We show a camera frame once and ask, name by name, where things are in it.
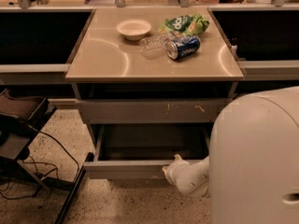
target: black cable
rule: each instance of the black cable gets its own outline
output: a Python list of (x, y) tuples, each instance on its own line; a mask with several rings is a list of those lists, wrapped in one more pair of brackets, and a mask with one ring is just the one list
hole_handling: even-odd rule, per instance
[(6, 190), (9, 189), (9, 183), (10, 183), (10, 178), (9, 178), (9, 176), (7, 177), (7, 179), (8, 179), (7, 187), (6, 187), (5, 189), (0, 189), (0, 192), (1, 192), (1, 191), (6, 191)]
[(51, 139), (53, 139), (63, 150), (64, 150), (64, 152), (76, 163), (76, 165), (77, 165), (77, 173), (76, 173), (76, 175), (75, 175), (75, 178), (74, 178), (74, 181), (76, 180), (76, 177), (77, 177), (77, 175), (78, 175), (78, 173), (79, 173), (79, 165), (78, 165), (78, 162), (75, 160), (75, 158), (65, 149), (65, 147), (62, 145), (62, 143), (60, 143), (55, 137), (53, 137), (52, 135), (50, 135), (50, 134), (48, 134), (48, 133), (45, 133), (45, 132), (42, 132), (42, 131), (39, 131), (39, 130), (37, 130), (36, 128), (34, 128), (34, 127), (32, 127), (30, 124), (28, 124), (28, 127), (30, 128), (30, 129), (32, 129), (33, 131), (35, 131), (35, 132), (37, 132), (37, 133), (42, 133), (42, 134), (44, 134), (44, 135), (46, 135), (47, 137), (49, 137), (49, 138), (51, 138)]
[(19, 200), (19, 199), (24, 199), (24, 198), (34, 198), (37, 193), (39, 192), (41, 186), (39, 186), (37, 188), (37, 190), (32, 194), (32, 195), (28, 195), (28, 196), (21, 196), (21, 197), (14, 197), (14, 198), (8, 198), (6, 195), (4, 195), (1, 191), (0, 191), (0, 196), (2, 196), (3, 198), (5, 198), (6, 200)]
[(38, 170), (36, 169), (36, 175), (47, 176), (49, 173), (51, 173), (51, 172), (53, 172), (53, 171), (56, 170), (56, 177), (60, 181), (60, 178), (58, 176), (58, 167), (55, 164), (49, 163), (49, 162), (45, 162), (45, 161), (35, 161), (34, 159), (32, 159), (32, 160), (33, 160), (32, 162), (30, 162), (30, 161), (23, 161), (23, 163), (25, 163), (25, 164), (34, 164), (35, 167), (36, 167), (37, 164), (44, 164), (44, 165), (49, 165), (49, 166), (53, 166), (54, 167), (51, 171), (47, 172), (45, 175), (39, 173)]
[(6, 195), (4, 195), (2, 192), (7, 191), (9, 189), (10, 186), (10, 177), (8, 177), (8, 183), (7, 183), (7, 187), (3, 190), (0, 190), (0, 196), (2, 196), (4, 199), (6, 200), (19, 200), (19, 199), (24, 199), (24, 198), (33, 198), (37, 195), (37, 193), (40, 190), (40, 186), (36, 189), (36, 191), (31, 194), (31, 195), (26, 195), (26, 196), (20, 196), (20, 197), (13, 197), (13, 198), (9, 198)]

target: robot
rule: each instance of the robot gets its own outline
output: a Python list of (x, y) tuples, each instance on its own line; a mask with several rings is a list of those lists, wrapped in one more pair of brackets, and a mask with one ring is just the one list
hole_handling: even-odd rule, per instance
[(299, 223), (299, 87), (244, 95), (217, 117), (209, 157), (164, 167), (184, 195), (210, 194), (213, 224)]

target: electrical cord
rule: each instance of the electrical cord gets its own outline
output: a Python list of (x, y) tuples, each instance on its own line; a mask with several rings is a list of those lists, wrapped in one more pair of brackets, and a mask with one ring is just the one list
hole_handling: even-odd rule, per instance
[(32, 129), (33, 131), (37, 132), (37, 133), (42, 133), (42, 134), (46, 135), (47, 137), (53, 139), (64, 150), (64, 152), (76, 163), (76, 165), (77, 165), (77, 173), (76, 173), (76, 175), (74, 177), (74, 180), (73, 180), (73, 182), (75, 182), (75, 180), (76, 180), (76, 178), (78, 176), (78, 173), (79, 173), (79, 165), (78, 165), (77, 160), (66, 150), (66, 148), (62, 145), (62, 143), (60, 143), (55, 137), (53, 137), (52, 135), (50, 135), (48, 133), (45, 133), (45, 132), (37, 130), (36, 128), (34, 128), (33, 126), (31, 126), (30, 124), (28, 124), (28, 127), (30, 129)]
[[(57, 178), (57, 180), (59, 180), (60, 181), (60, 178), (59, 178), (59, 176), (58, 176), (58, 167), (55, 165), (55, 164), (53, 164), (53, 163), (49, 163), (49, 162), (45, 162), (45, 161), (35, 161), (34, 160), (34, 158), (32, 158), (31, 156), (28, 156), (32, 161), (22, 161), (23, 163), (25, 163), (25, 164), (33, 164), (34, 166), (35, 166), (35, 168), (36, 168), (36, 172), (35, 172), (35, 174), (36, 175), (41, 175), (42, 176), (42, 180), (44, 180), (50, 173), (52, 173), (53, 171), (56, 171), (56, 178)], [(46, 174), (41, 174), (41, 173), (39, 173), (38, 172), (38, 170), (37, 170), (37, 164), (44, 164), (44, 165), (49, 165), (49, 166), (53, 166), (54, 168), (53, 169), (51, 169), (50, 171), (48, 171)]]
[(0, 196), (2, 196), (4, 199), (6, 200), (19, 200), (19, 199), (24, 199), (24, 198), (33, 198), (35, 197), (39, 190), (40, 190), (40, 186), (36, 189), (36, 191), (31, 194), (31, 195), (25, 195), (25, 196), (20, 196), (20, 197), (8, 197), (5, 194), (3, 194), (3, 192), (7, 191), (9, 189), (10, 186), (10, 177), (8, 177), (8, 182), (7, 182), (7, 187), (5, 189), (0, 189)]

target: speckled floor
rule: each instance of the speckled floor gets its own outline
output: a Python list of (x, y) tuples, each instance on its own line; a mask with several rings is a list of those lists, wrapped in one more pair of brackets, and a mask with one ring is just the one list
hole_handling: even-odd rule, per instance
[[(93, 143), (75, 109), (58, 109), (43, 129), (57, 138), (79, 165)], [(73, 180), (76, 164), (47, 136), (40, 134), (30, 146), (35, 161), (57, 165), (59, 177)], [(27, 164), (35, 170), (34, 165)], [(45, 174), (50, 165), (38, 164)], [(0, 180), (8, 197), (30, 195), (36, 185)], [(0, 197), (0, 223), (54, 223), (67, 196), (66, 191), (41, 190), (34, 198), (6, 200)], [(91, 180), (85, 176), (64, 223), (210, 223), (209, 199), (183, 197), (165, 180)]]

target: blue soda can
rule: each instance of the blue soda can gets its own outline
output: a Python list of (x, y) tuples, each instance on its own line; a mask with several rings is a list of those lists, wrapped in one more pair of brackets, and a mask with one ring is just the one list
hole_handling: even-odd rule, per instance
[(195, 53), (200, 47), (200, 39), (197, 35), (187, 35), (171, 40), (167, 44), (168, 56), (178, 60)]

